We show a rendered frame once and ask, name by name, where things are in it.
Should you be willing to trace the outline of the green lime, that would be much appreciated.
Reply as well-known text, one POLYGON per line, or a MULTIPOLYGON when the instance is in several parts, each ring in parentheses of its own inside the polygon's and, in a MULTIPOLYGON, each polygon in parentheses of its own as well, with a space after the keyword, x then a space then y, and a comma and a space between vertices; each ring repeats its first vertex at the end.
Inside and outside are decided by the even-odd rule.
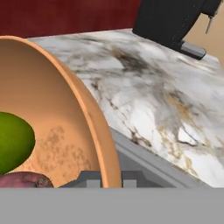
POLYGON ((19 167, 34 146, 32 126, 16 115, 0 112, 0 175, 19 167))

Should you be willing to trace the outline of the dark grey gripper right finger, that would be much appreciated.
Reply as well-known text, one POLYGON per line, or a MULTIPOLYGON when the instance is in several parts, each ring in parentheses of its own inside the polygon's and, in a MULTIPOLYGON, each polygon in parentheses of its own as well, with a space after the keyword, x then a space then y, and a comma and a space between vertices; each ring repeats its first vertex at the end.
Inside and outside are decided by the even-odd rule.
POLYGON ((159 184, 148 180, 142 171, 122 171, 123 188, 157 188, 159 184))

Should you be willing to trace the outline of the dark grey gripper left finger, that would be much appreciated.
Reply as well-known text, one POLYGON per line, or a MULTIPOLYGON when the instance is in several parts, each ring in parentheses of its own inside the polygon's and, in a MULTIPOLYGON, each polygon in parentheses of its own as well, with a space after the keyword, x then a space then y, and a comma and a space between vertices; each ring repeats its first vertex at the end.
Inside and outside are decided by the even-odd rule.
POLYGON ((77 179, 64 184, 63 187, 101 188, 102 176, 99 171, 82 171, 77 179))

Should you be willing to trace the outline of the purple red onion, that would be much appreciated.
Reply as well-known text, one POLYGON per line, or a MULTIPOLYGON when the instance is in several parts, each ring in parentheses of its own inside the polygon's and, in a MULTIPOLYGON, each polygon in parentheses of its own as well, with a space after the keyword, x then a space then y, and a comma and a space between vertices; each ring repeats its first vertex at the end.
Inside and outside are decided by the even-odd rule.
POLYGON ((52 181, 44 174, 18 171, 0 176, 0 187, 53 187, 52 181))

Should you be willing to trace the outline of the orange terracotta bowl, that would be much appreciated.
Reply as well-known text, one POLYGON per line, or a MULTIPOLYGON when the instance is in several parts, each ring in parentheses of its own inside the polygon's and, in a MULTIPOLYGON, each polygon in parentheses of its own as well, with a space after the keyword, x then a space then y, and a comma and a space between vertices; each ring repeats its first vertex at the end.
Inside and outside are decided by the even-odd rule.
POLYGON ((0 37, 0 111, 25 119, 36 144, 16 170, 39 172, 56 187, 82 171, 99 171, 104 187, 120 187, 109 125, 83 82, 62 62, 24 38, 0 37))

